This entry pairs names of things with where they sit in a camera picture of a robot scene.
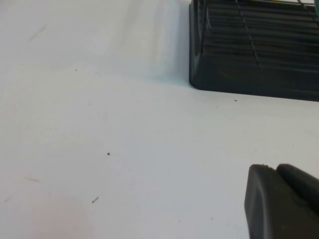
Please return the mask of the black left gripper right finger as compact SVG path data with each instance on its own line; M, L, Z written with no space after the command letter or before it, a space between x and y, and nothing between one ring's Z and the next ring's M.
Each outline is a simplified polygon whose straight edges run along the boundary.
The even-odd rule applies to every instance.
M319 180L290 164L279 164L276 171L292 190L314 211L319 211Z

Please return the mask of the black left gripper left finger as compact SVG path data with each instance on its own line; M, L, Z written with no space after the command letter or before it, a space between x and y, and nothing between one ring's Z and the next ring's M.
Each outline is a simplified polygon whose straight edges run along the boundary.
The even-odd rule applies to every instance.
M317 239L319 212L314 212L271 167L249 168L244 201L251 239Z

